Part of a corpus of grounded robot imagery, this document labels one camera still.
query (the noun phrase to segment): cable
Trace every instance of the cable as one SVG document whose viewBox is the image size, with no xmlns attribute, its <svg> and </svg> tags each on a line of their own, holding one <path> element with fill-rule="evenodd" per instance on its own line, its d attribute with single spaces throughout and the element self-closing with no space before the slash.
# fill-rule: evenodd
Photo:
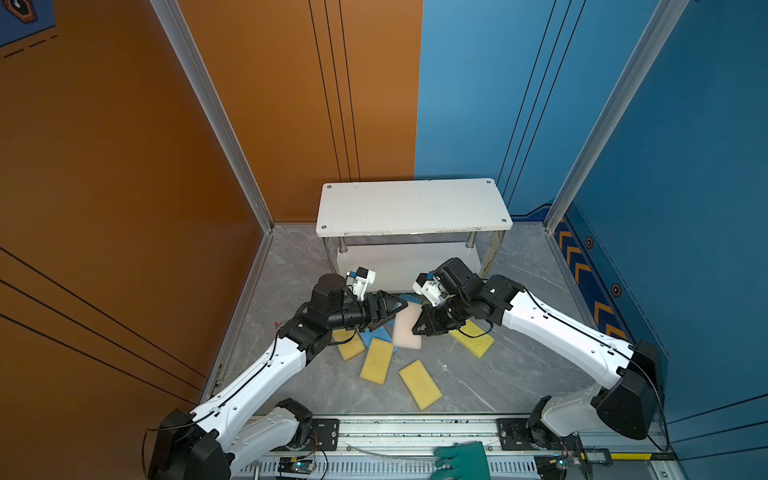
<svg viewBox="0 0 768 480">
<path fill-rule="evenodd" d="M 349 337 L 346 340 L 342 340 L 341 342 L 331 342 L 328 344 L 328 346 L 334 346 L 334 345 L 344 345 L 345 343 L 351 342 L 355 338 L 355 333 L 352 334 L 351 337 Z"/>
<path fill-rule="evenodd" d="M 486 319 L 485 321 L 488 322 L 489 327 L 488 327 L 488 329 L 486 331 L 484 331 L 480 335 L 474 335 L 474 336 L 473 335 L 467 335 L 466 333 L 462 332 L 462 329 L 458 329 L 458 332 L 461 333 L 463 336 L 469 337 L 471 339 L 478 339 L 478 338 L 480 338 L 483 335 L 488 335 L 491 332 L 491 330 L 493 330 L 493 322 L 488 320 L 488 319 Z"/>
<path fill-rule="evenodd" d="M 270 355 L 270 358 L 266 361 L 266 363 L 264 363 L 261 366 L 261 368 L 256 373 L 251 375 L 250 378 L 248 380 L 246 380 L 245 383 L 243 383 L 243 385 L 241 385 L 239 389 L 235 390 L 235 392 L 232 395 L 228 396 L 222 403 L 220 403 L 218 408 L 221 408 L 221 407 L 225 406 L 227 404 L 227 402 L 229 402 L 232 399 L 232 397 L 234 397 L 235 395 L 240 393 L 240 390 L 244 389 L 245 386 L 248 385 L 248 383 L 251 380 L 255 379 L 256 376 L 259 375 L 262 370 L 264 370 L 266 367 L 268 367 L 271 364 L 272 358 L 275 356 L 275 350 L 277 350 L 277 337 L 279 335 L 280 335 L 280 329 L 277 329 L 277 333 L 275 333 L 275 346 L 272 348 L 272 354 Z"/>
<path fill-rule="evenodd" d="M 589 337 L 589 338 L 593 339 L 595 342 L 597 342 L 597 343 L 600 343 L 602 346 L 605 346 L 605 347 L 609 348 L 610 350 L 613 350 L 614 352 L 618 353 L 620 356 L 623 356 L 623 357 L 624 357 L 624 358 L 625 358 L 625 359 L 626 359 L 626 360 L 627 360 L 629 363 L 631 363 L 632 365 L 636 366 L 638 370 L 640 370 L 640 373 L 642 373 L 642 374 L 643 374 L 643 376 L 645 377 L 645 379 L 648 381 L 648 385 L 650 385 L 650 387 L 651 387 L 651 388 L 654 390 L 654 394 L 656 395 L 656 402 L 657 402 L 657 403 L 658 403 L 658 405 L 659 405 L 659 414 L 660 414 L 660 416 L 661 416 L 661 421 L 662 421 L 662 423 L 664 424 L 664 438 L 667 440 L 667 445 L 666 445 L 666 447 L 665 447 L 664 449 L 662 449 L 661 447 L 659 447 L 659 445 L 657 445 L 657 444 L 656 444 L 656 442 L 655 442 L 655 441 L 654 441 L 654 440 L 653 440 L 653 439 L 650 437 L 650 435 L 648 436 L 648 439 L 650 440 L 650 442 L 651 442 L 651 443 L 653 443 L 653 444 L 654 444 L 654 446 L 655 446 L 657 449 L 661 450 L 662 452 L 669 452 L 669 449 L 670 449 L 670 433 L 669 433 L 669 427 L 667 426 L 667 417 L 666 417 L 666 416 L 665 416 L 665 414 L 664 414 L 664 404 L 661 402 L 661 396 L 659 395 L 659 391 L 656 389 L 656 386 L 654 385 L 654 382 L 653 382 L 653 380 L 651 380 L 651 379 L 650 379 L 650 376 L 649 376 L 649 375 L 648 375 L 648 374 L 645 372 L 645 370 L 643 370 L 643 367 L 639 366 L 639 365 L 637 364 L 637 362 L 635 362 L 633 359 L 631 359 L 630 357 L 628 357 L 628 356 L 624 355 L 624 354 L 623 354 L 621 351 L 619 351 L 618 349 L 616 349 L 616 348 L 614 348 L 614 347 L 612 347 L 612 346 L 608 345 L 606 342 L 603 342 L 602 340 L 600 340 L 600 339 L 598 339 L 598 338 L 595 338 L 595 337 L 593 337 L 593 336 L 592 336 L 592 335 L 590 335 L 589 333 L 586 333 L 585 331 L 583 331 L 583 330 L 581 330 L 581 329 L 579 329 L 579 328 L 577 328 L 577 327 L 575 327 L 575 326 L 571 325 L 570 323 L 568 323 L 568 322 L 564 321 L 563 319 L 557 318 L 557 317 L 556 317 L 555 315 L 553 315 L 551 312 L 548 312 L 547 310 L 544 310 L 544 307 L 538 304 L 538 302 L 537 302 L 537 301 L 536 301 L 536 299 L 533 297 L 533 295 L 531 295 L 531 292 L 528 290 L 528 288 L 526 288 L 526 289 L 525 289 L 525 292 L 528 294 L 528 296 L 530 296 L 530 297 L 531 297 L 531 301 L 532 301 L 532 302 L 533 302 L 533 303 L 534 303 L 534 304 L 535 304 L 535 305 L 536 305 L 538 308 L 540 308 L 542 312 L 544 312 L 545 314 L 547 314 L 547 315 L 551 316 L 552 318 L 556 319 L 558 322 L 560 322 L 560 323 L 562 323 L 562 324 L 564 324 L 564 325 L 567 325 L 567 326 L 571 327 L 572 329 L 576 330 L 576 331 L 577 331 L 577 332 L 579 332 L 580 334 L 582 334 L 582 335 L 584 335 L 584 336 L 587 336 L 587 337 Z"/>
<path fill-rule="evenodd" d="M 320 452 L 322 452 L 323 456 L 326 458 L 326 470 L 323 472 L 323 476 L 320 477 L 320 480 L 323 480 L 326 477 L 326 474 L 328 473 L 328 469 L 331 468 L 331 464 L 330 462 L 328 462 L 328 455 L 326 455 L 326 451 L 320 447 L 317 447 L 317 449 L 320 450 Z"/>
</svg>

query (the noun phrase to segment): blue panel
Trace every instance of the blue panel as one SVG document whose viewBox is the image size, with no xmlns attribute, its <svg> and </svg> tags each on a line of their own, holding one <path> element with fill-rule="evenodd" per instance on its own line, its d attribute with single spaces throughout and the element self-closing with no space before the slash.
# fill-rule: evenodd
<svg viewBox="0 0 768 480">
<path fill-rule="evenodd" d="M 669 352 L 669 420 L 766 392 L 765 18 L 691 2 L 577 196 Z"/>
<path fill-rule="evenodd" d="M 765 478 L 768 449 L 681 462 L 690 480 Z"/>
<path fill-rule="evenodd" d="M 670 437 L 672 442 L 676 442 L 758 422 L 768 422 L 768 396 L 695 416 L 691 419 L 673 422 L 670 425 Z"/>
<path fill-rule="evenodd" d="M 552 5 L 424 1 L 415 178 L 498 178 Z"/>
<path fill-rule="evenodd" d="M 600 301 L 605 305 L 610 306 L 617 314 L 615 319 L 611 318 L 611 316 L 607 317 L 607 321 L 610 321 L 612 326 L 625 331 L 630 340 L 635 342 L 646 340 L 647 342 L 653 343 L 660 348 L 664 355 L 667 355 L 664 346 L 659 342 L 658 337 L 654 334 L 650 324 L 642 316 L 642 312 L 632 299 L 631 292 L 627 290 L 624 282 L 621 281 L 618 273 L 611 265 L 602 245 L 595 240 L 594 233 L 592 232 L 589 223 L 583 215 L 581 215 L 581 211 L 575 202 L 573 203 L 573 207 L 566 213 L 566 218 L 568 220 L 568 227 L 574 234 L 575 240 L 580 247 L 580 254 L 592 267 L 592 270 L 597 277 L 596 280 L 601 284 L 601 291 L 604 292 L 602 294 L 604 300 L 600 300 L 600 295 L 597 295 L 596 292 L 591 295 L 584 294 L 584 299 L 588 302 L 587 305 L 590 306 L 594 304 L 594 301 Z M 592 240 L 591 248 L 585 246 L 588 239 Z M 613 293 L 609 296 L 608 292 L 611 292 L 616 285 L 619 287 L 619 296 L 615 296 Z M 598 329 L 603 333 L 607 332 L 604 323 L 598 323 Z"/>
<path fill-rule="evenodd" d="M 37 20 L 29 23 L 24 23 L 16 18 L 3 4 L 5 2 L 0 2 L 0 47 L 55 25 L 53 0 L 35 0 L 32 2 Z M 19 45 L 20 48 L 26 46 L 25 44 Z"/>
<path fill-rule="evenodd" d="M 677 442 L 673 447 L 677 457 L 685 459 L 744 450 L 760 445 L 768 445 L 768 424 Z"/>
<path fill-rule="evenodd" d="M 557 195 L 656 4 L 656 0 L 586 3 L 541 125 L 538 131 L 534 130 L 536 123 L 529 128 L 528 137 L 536 133 L 531 151 L 527 159 L 526 150 L 521 152 L 512 174 L 506 195 L 511 198 L 510 211 L 529 211 L 547 197 Z M 548 73 L 552 80 L 554 73 L 556 70 Z M 545 92 L 549 92 L 552 80 L 545 82 Z M 525 148 L 529 144 L 526 138 Z M 518 175 L 520 181 L 512 195 Z"/>
<path fill-rule="evenodd" d="M 656 4 L 425 0 L 415 178 L 497 178 L 512 215 L 546 204 Z"/>
</svg>

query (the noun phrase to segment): aluminum frame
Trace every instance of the aluminum frame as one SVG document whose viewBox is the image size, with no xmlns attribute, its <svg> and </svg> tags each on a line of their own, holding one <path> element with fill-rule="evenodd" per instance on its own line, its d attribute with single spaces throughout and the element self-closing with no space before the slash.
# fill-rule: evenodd
<svg viewBox="0 0 768 480">
<path fill-rule="evenodd" d="M 261 230 L 264 234 L 271 233 L 274 226 L 272 215 L 266 207 L 259 185 L 256 183 L 256 178 L 253 176 L 243 148 L 237 140 L 235 130 L 224 110 L 219 94 L 216 92 L 214 82 L 208 74 L 203 57 L 197 50 L 192 32 L 184 20 L 179 4 L 176 3 L 176 0 L 150 0 L 150 3 L 163 25 L 165 35 L 173 46 L 184 72 L 187 74 L 216 138 L 219 139 L 219 144 L 230 162 L 232 171 L 235 173 L 246 199 L 248 199 L 253 214 L 259 221 Z"/>
<path fill-rule="evenodd" d="M 640 40 L 637 41 L 611 96 L 605 102 L 598 121 L 595 122 L 544 219 L 547 233 L 554 231 L 568 206 L 576 198 L 576 193 L 589 175 L 589 170 L 603 151 L 608 138 L 614 133 L 616 125 L 687 5 L 688 0 L 660 0 L 656 5 L 656 10 L 650 17 L 648 25 L 645 26 Z"/>
</svg>

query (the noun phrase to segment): black mounting plate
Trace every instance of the black mounting plate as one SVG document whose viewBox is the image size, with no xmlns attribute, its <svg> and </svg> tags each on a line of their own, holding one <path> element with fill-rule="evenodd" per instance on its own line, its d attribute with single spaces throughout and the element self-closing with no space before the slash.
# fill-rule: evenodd
<svg viewBox="0 0 768 480">
<path fill-rule="evenodd" d="M 496 419 L 502 450 L 538 450 L 525 438 L 527 419 Z"/>
<path fill-rule="evenodd" d="M 326 452 L 334 452 L 338 446 L 339 419 L 312 419 L 312 432 L 317 434 L 317 446 Z M 314 440 L 307 441 L 309 450 L 314 448 Z M 287 452 L 285 447 L 277 447 L 273 452 Z"/>
</svg>

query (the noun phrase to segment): black arm housing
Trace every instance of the black arm housing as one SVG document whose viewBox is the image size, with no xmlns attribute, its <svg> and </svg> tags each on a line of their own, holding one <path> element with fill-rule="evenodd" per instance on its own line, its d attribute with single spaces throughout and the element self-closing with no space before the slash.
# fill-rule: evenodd
<svg viewBox="0 0 768 480">
<path fill-rule="evenodd" d="M 459 258 L 437 267 L 432 273 L 422 273 L 416 280 L 421 285 L 429 277 L 434 278 L 448 298 L 438 306 L 427 303 L 422 306 L 419 320 L 413 326 L 414 335 L 442 335 L 462 328 L 467 319 L 475 317 L 502 324 L 504 311 L 517 292 L 525 287 L 502 275 L 494 275 L 487 281 L 473 273 Z"/>
<path fill-rule="evenodd" d="M 406 301 L 383 290 L 366 293 L 360 302 L 346 286 L 346 278 L 327 273 L 317 280 L 312 299 L 280 329 L 280 338 L 296 342 L 309 364 L 331 343 L 333 330 L 375 330 L 406 306 Z"/>
</svg>

